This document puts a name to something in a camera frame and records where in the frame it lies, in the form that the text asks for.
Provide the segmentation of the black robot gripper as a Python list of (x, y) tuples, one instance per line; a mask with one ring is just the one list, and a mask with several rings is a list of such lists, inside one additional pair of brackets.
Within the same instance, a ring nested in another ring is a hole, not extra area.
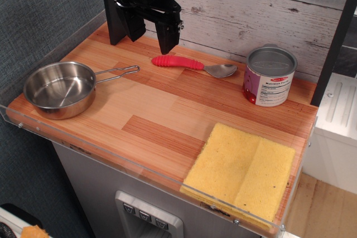
[(135, 42), (146, 32), (144, 20), (155, 23), (161, 54), (179, 44), (183, 22), (181, 6), (175, 0), (114, 0), (126, 35)]

